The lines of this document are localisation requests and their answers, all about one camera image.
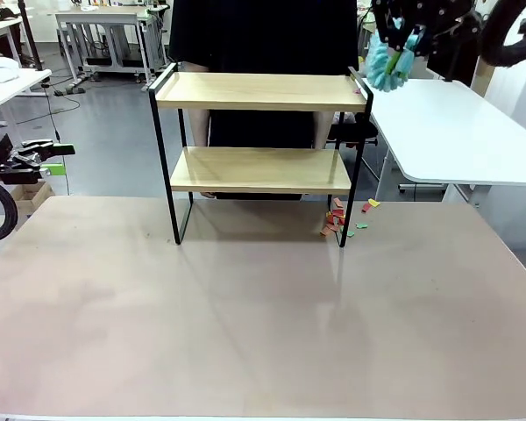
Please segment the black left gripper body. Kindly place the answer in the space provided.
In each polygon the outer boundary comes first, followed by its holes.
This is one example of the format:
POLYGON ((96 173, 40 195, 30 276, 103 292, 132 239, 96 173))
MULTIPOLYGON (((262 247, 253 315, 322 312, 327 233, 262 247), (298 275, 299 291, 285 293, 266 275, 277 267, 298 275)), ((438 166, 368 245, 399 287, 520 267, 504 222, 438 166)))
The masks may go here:
POLYGON ((39 181, 39 162, 36 154, 30 156, 11 153, 0 158, 0 182, 37 183, 39 181))

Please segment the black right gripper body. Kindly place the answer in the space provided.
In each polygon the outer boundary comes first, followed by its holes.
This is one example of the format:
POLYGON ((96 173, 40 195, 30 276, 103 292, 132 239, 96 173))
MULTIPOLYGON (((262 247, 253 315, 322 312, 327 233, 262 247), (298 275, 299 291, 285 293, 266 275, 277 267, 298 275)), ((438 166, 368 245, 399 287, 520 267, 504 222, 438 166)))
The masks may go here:
POLYGON ((414 13, 419 42, 444 44, 476 39, 474 1, 417 1, 414 13))

